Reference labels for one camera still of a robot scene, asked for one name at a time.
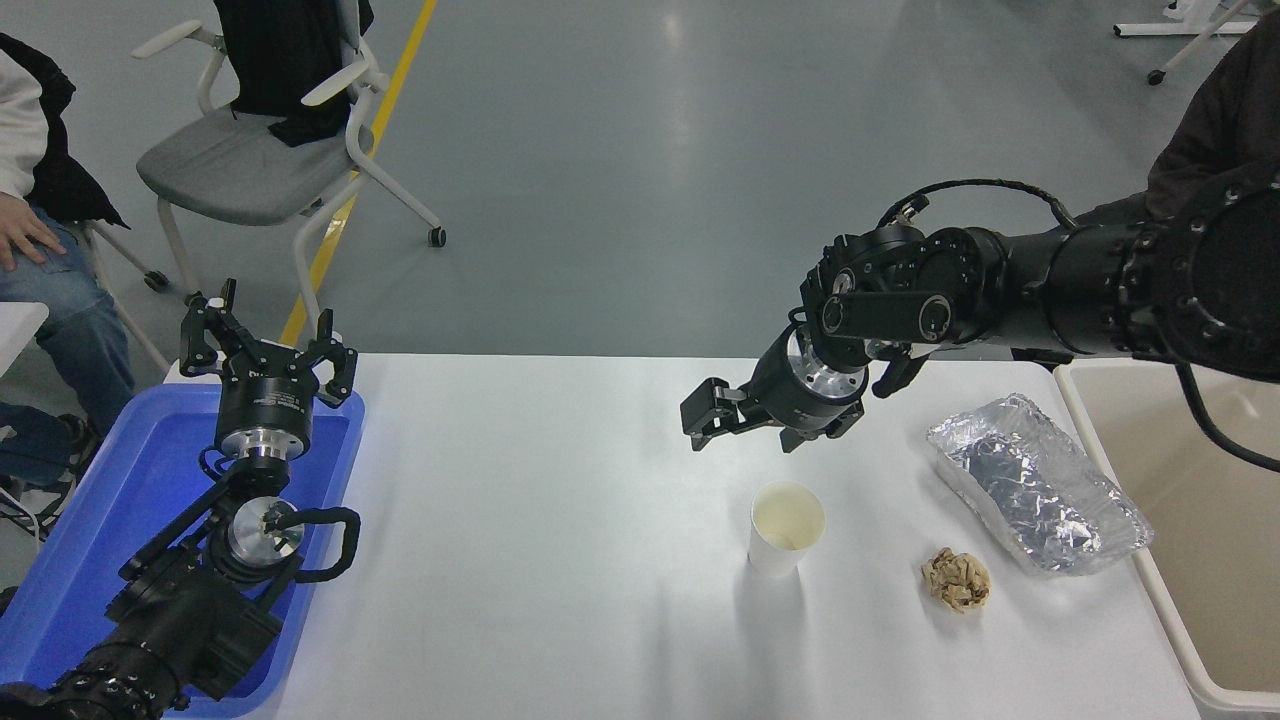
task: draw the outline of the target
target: paper cup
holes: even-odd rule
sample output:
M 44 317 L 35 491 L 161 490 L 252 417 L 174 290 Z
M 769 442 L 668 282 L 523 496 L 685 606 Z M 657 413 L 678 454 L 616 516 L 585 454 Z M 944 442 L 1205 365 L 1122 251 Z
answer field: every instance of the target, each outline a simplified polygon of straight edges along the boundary
M 746 557 L 764 575 L 791 573 L 827 529 L 822 501 L 800 483 L 769 483 L 751 502 L 751 543 Z

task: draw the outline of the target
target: beige bin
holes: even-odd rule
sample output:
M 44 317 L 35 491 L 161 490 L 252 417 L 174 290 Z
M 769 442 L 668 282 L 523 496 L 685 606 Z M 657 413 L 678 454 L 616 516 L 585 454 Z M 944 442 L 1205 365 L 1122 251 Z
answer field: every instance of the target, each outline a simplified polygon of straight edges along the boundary
M 1134 561 L 1206 715 L 1280 712 L 1280 474 L 1206 438 L 1167 365 L 1076 360 L 1055 375 L 1084 448 L 1156 528 Z M 1280 456 L 1280 386 L 1196 378 L 1229 438 Z

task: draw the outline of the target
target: foil-wrapped package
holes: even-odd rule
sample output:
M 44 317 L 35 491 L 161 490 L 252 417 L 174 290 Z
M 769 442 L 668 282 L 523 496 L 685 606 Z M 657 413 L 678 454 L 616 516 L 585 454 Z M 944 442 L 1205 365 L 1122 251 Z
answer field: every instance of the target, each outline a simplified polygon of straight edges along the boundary
M 942 479 L 1033 573 L 1088 575 L 1155 530 L 1034 402 L 1010 395 L 929 430 Z

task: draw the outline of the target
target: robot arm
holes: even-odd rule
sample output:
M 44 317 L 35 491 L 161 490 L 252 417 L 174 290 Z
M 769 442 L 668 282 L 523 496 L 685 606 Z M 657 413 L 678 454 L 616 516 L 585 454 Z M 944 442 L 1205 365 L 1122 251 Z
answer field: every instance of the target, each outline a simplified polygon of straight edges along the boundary
M 1073 224 L 925 236 L 891 211 L 837 237 L 751 379 L 735 389 L 708 378 L 681 404 L 694 450 L 763 425 L 782 428 L 786 452 L 840 437 L 863 415 L 872 360 L 888 361 L 870 386 L 888 397 L 933 350 L 974 342 L 1280 382 L 1280 163 L 1216 179 L 1166 223 Z
M 0 685 L 0 717 L 155 719 L 187 707 L 187 685 L 220 700 L 279 635 L 271 607 L 289 583 L 326 582 L 351 566 L 355 511 L 298 510 L 278 496 L 289 461 L 311 445 L 314 400 L 338 406 L 351 396 L 356 351 L 334 337 L 330 310 L 305 351 L 257 340 L 232 315 L 234 292 L 227 281 L 220 297 L 196 293 L 182 324 L 182 373 L 221 377 L 205 452 L 220 450 L 225 461 L 200 457 L 214 484 L 120 568 L 127 584 L 106 609 L 110 635 L 47 689 Z M 314 369 L 325 360 L 334 377 L 321 387 Z M 342 555 L 302 570 L 305 525 L 321 524 L 343 525 Z

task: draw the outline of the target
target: chair seat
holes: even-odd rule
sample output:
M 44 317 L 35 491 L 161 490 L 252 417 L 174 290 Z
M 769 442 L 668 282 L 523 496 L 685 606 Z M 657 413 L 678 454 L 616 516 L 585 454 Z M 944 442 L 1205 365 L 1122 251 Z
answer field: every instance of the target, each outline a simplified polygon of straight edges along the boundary
M 207 218 L 275 225 L 306 209 L 355 168 L 343 137 L 289 147 L 268 131 L 280 118 L 223 106 L 179 129 L 138 160 L 157 196 Z M 361 128 L 360 145 L 372 146 Z

